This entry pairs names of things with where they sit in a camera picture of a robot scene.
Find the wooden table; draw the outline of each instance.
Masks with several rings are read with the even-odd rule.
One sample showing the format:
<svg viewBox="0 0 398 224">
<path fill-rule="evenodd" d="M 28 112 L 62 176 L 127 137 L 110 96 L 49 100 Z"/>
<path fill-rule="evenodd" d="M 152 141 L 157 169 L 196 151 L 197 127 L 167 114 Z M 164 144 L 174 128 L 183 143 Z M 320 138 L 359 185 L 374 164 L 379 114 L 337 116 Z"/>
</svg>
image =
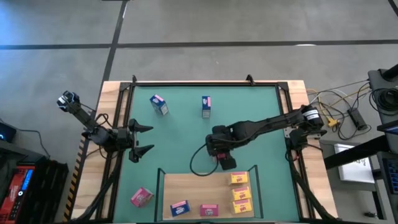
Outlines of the wooden table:
<svg viewBox="0 0 398 224">
<path fill-rule="evenodd" d="M 175 81 L 163 81 L 162 83 L 175 82 Z M 225 81 L 186 81 L 186 82 L 225 82 Z M 309 104 L 307 92 L 305 89 L 304 81 L 302 80 L 261 80 L 260 82 L 287 82 L 289 85 L 290 100 L 292 102 L 293 109 L 301 107 L 301 105 Z M 101 90 L 101 95 L 99 98 L 99 103 L 97 107 L 96 114 L 107 113 L 109 114 L 109 120 L 112 121 L 114 118 L 114 111 L 116 107 L 116 101 L 119 94 L 119 87 L 121 82 L 104 82 L 103 88 Z M 122 124 L 124 119 L 124 109 L 126 107 L 127 97 L 123 98 L 121 113 L 119 115 L 119 125 Z M 282 97 L 282 104 L 284 106 L 284 112 L 287 113 L 287 103 L 285 97 Z M 100 156 L 98 152 L 93 153 L 86 159 L 82 159 L 83 146 L 85 140 L 82 138 L 80 143 L 80 149 L 78 152 L 78 157 L 76 159 L 75 170 L 73 171 L 72 184 L 70 187 L 70 193 L 67 201 L 67 209 L 64 213 L 63 220 L 66 221 L 68 218 L 79 217 L 87 208 L 87 206 L 93 201 L 96 194 L 101 187 L 101 181 L 104 172 L 105 160 Z M 316 140 L 308 140 L 309 144 L 319 146 L 319 142 Z M 98 148 L 97 145 L 90 142 L 88 145 L 87 153 L 90 153 Z M 318 149 L 307 147 L 303 150 L 303 159 L 305 163 L 305 169 L 307 172 L 307 178 L 309 186 L 319 200 L 319 202 L 326 208 L 326 210 L 337 217 L 337 211 L 335 207 L 335 202 L 333 200 L 333 195 L 331 192 L 328 176 L 326 173 L 325 164 L 323 162 L 322 152 Z M 308 218 L 309 212 L 307 210 L 307 203 L 303 192 L 298 186 L 298 192 L 300 195 L 300 202 L 302 205 L 303 217 Z M 109 210 L 109 198 L 111 195 L 111 189 L 108 190 L 105 199 L 102 217 L 106 218 Z"/>
</svg>

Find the yellow box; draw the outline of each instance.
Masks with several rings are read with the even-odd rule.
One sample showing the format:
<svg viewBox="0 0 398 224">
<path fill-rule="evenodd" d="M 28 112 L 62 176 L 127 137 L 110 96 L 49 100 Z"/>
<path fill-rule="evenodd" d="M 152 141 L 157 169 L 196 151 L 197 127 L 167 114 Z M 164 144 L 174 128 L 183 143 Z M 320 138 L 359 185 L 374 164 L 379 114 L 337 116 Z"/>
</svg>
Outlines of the yellow box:
<svg viewBox="0 0 398 224">
<path fill-rule="evenodd" d="M 235 214 L 250 212 L 252 210 L 250 199 L 238 200 L 232 202 L 232 212 Z"/>
<path fill-rule="evenodd" d="M 232 172 L 230 173 L 228 184 L 243 184 L 248 182 L 247 172 Z"/>
<path fill-rule="evenodd" d="M 250 188 L 248 186 L 233 189 L 231 192 L 232 201 L 251 198 Z"/>
</svg>

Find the wooden board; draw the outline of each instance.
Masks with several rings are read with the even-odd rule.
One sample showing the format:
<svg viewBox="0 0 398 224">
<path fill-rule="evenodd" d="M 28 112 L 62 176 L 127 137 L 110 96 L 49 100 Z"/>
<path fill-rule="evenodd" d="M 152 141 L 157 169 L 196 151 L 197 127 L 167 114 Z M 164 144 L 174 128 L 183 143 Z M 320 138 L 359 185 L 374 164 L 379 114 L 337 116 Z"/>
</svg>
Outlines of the wooden board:
<svg viewBox="0 0 398 224">
<path fill-rule="evenodd" d="M 250 178 L 249 182 L 245 184 L 228 185 L 229 174 L 229 172 L 216 172 L 207 177 L 199 177 L 195 174 L 165 174 L 163 220 L 208 220 L 209 218 L 254 217 L 253 205 L 253 210 L 250 212 L 239 214 L 231 212 L 231 191 L 239 187 L 250 187 Z M 253 197 L 257 195 L 255 192 L 251 192 L 251 194 Z M 191 211 L 173 217 L 170 205 L 183 200 L 188 200 Z M 201 217 L 201 204 L 218 204 L 218 217 Z"/>
<path fill-rule="evenodd" d="M 170 82 L 196 82 L 196 83 L 218 83 L 218 82 L 227 82 L 227 81 L 145 81 L 139 83 L 170 83 Z M 228 82 L 242 82 L 241 80 L 231 80 Z M 290 91 L 290 99 L 292 102 L 293 109 L 297 109 L 301 107 L 301 105 L 309 104 L 307 91 L 305 89 L 303 80 L 259 80 L 260 82 L 287 82 L 289 85 Z M 114 107 L 116 105 L 116 101 L 118 99 L 118 91 L 121 81 L 110 81 L 104 82 L 101 96 L 99 99 L 99 104 L 97 107 L 98 113 L 108 113 L 109 120 L 113 120 L 114 116 Z M 284 106 L 284 112 L 287 113 L 288 109 L 286 107 L 286 100 L 282 98 L 282 104 Z M 120 116 L 119 123 L 123 120 L 123 114 Z M 315 140 L 309 141 L 310 144 L 319 146 L 319 142 Z M 97 147 L 90 143 L 88 152 L 97 149 Z M 322 152 L 318 149 L 314 149 L 312 147 L 307 147 L 303 150 L 303 158 L 305 163 L 305 168 L 307 171 L 307 177 L 309 181 L 310 188 L 319 202 L 324 206 L 324 208 L 334 217 L 337 217 L 337 211 L 335 206 L 335 201 L 333 199 L 333 195 L 331 192 L 329 179 L 326 173 L 325 164 L 323 162 Z M 78 192 L 76 196 L 75 206 L 73 207 L 72 218 L 78 217 L 82 214 L 87 206 L 93 201 L 96 194 L 100 190 L 101 187 L 101 179 L 102 173 L 104 171 L 105 160 L 97 155 L 96 157 L 89 158 L 85 161 L 85 165 L 83 167 L 83 175 L 80 180 L 80 185 L 78 186 Z M 307 210 L 307 203 L 305 201 L 305 196 L 300 189 L 298 188 L 300 195 L 300 203 L 302 205 L 303 216 L 309 217 Z M 106 194 L 105 205 L 103 209 L 103 217 L 107 217 L 108 213 L 108 202 L 109 202 L 110 190 Z"/>
</svg>

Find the pink box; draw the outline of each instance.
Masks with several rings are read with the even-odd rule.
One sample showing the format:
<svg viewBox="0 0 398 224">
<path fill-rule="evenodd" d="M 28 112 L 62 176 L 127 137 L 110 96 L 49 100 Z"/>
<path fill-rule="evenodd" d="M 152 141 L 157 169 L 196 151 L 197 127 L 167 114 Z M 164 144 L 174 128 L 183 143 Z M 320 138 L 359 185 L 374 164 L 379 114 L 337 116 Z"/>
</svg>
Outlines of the pink box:
<svg viewBox="0 0 398 224">
<path fill-rule="evenodd" d="M 132 196 L 130 202 L 133 205 L 142 208 L 150 201 L 152 196 L 154 196 L 154 194 L 151 191 L 143 187 L 140 187 L 138 191 Z"/>
<path fill-rule="evenodd" d="M 200 205 L 200 216 L 218 216 L 218 205 Z"/>
</svg>

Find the small box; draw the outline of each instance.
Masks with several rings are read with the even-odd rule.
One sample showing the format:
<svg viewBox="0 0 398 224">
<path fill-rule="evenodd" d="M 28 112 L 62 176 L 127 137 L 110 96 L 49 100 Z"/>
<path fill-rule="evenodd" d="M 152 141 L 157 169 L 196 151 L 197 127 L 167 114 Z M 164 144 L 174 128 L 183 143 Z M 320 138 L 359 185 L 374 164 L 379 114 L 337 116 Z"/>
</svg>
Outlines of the small box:
<svg viewBox="0 0 398 224">
<path fill-rule="evenodd" d="M 154 95 L 153 97 L 151 97 L 150 103 L 152 103 L 152 106 L 154 107 L 155 111 L 161 115 L 165 115 L 167 114 L 167 112 L 169 112 L 169 109 L 166 105 L 166 101 L 164 101 L 163 98 L 161 98 L 158 95 Z"/>
<path fill-rule="evenodd" d="M 235 214 L 250 212 L 252 210 L 250 199 L 238 200 L 232 202 L 232 212 Z"/>
<path fill-rule="evenodd" d="M 200 205 L 200 216 L 218 216 L 218 205 Z"/>
<path fill-rule="evenodd" d="M 250 188 L 240 187 L 232 190 L 232 201 L 251 198 Z"/>
<path fill-rule="evenodd" d="M 170 209 L 172 210 L 173 217 L 177 215 L 182 215 L 190 211 L 190 207 L 187 200 L 170 205 Z"/>
<path fill-rule="evenodd" d="M 210 96 L 203 96 L 201 98 L 201 117 L 209 118 L 211 110 L 211 99 Z"/>
<path fill-rule="evenodd" d="M 228 178 L 228 184 L 243 184 L 248 182 L 247 172 L 232 172 Z"/>
<path fill-rule="evenodd" d="M 142 208 L 149 202 L 152 196 L 154 196 L 154 194 L 151 191 L 143 187 L 140 187 L 138 191 L 132 196 L 130 202 L 133 205 Z"/>
</svg>

